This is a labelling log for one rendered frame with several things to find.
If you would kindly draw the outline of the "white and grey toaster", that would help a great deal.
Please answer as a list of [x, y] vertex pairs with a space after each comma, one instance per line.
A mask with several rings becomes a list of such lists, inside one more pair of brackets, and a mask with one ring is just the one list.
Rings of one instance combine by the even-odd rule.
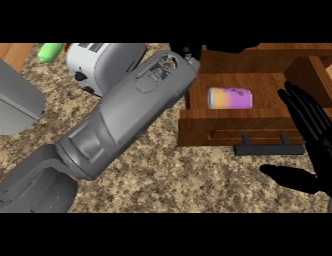
[[137, 67], [145, 53], [145, 43], [74, 43], [66, 65], [81, 89], [102, 97]]

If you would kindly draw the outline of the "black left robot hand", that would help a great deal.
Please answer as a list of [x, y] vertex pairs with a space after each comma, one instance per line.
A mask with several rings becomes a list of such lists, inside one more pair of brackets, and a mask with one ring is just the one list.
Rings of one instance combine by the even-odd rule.
[[[258, 42], [229, 42], [229, 43], [208, 43], [207, 49], [213, 51], [241, 53], [245, 49], [257, 47]], [[179, 42], [170, 44], [171, 51], [176, 52], [183, 58], [193, 57], [196, 60], [202, 56], [202, 44]]]

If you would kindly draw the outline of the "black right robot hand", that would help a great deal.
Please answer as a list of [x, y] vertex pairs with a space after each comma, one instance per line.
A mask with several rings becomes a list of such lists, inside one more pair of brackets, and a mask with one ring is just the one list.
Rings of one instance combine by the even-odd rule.
[[313, 96], [289, 81], [278, 90], [306, 140], [315, 173], [288, 166], [264, 164], [260, 171], [275, 182], [300, 192], [325, 192], [332, 199], [332, 120]]

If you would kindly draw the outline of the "orange and purple can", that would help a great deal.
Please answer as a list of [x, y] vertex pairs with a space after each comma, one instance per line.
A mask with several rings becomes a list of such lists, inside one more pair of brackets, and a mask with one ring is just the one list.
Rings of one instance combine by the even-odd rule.
[[213, 87], [208, 90], [210, 109], [251, 109], [253, 93], [244, 88]]

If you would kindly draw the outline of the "wooden drawer front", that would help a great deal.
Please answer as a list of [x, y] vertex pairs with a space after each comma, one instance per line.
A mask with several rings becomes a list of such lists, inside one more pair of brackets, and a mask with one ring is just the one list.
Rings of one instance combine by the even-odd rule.
[[253, 144], [279, 144], [286, 134], [292, 144], [304, 144], [288, 109], [180, 111], [180, 146], [233, 146], [242, 144], [242, 135]]

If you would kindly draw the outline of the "green cucumber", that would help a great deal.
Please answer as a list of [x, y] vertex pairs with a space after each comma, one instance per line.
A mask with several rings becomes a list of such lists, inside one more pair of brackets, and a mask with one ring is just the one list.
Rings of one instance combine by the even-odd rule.
[[64, 43], [44, 43], [38, 52], [38, 60], [43, 63], [52, 62], [58, 58], [64, 47]]

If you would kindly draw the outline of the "large grey appliance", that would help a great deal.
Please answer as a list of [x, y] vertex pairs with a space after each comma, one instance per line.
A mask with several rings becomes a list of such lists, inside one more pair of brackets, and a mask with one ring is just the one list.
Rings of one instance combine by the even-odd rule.
[[43, 92], [0, 58], [0, 135], [28, 129], [41, 117]]

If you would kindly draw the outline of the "open wooden drawer box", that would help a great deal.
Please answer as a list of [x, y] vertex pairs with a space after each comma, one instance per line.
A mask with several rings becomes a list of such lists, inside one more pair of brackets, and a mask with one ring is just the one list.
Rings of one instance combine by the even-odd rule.
[[284, 82], [300, 86], [323, 107], [332, 108], [332, 43], [261, 43], [242, 53], [202, 48], [201, 72], [188, 94], [188, 108], [208, 108], [208, 89], [248, 89], [258, 109], [284, 108]]

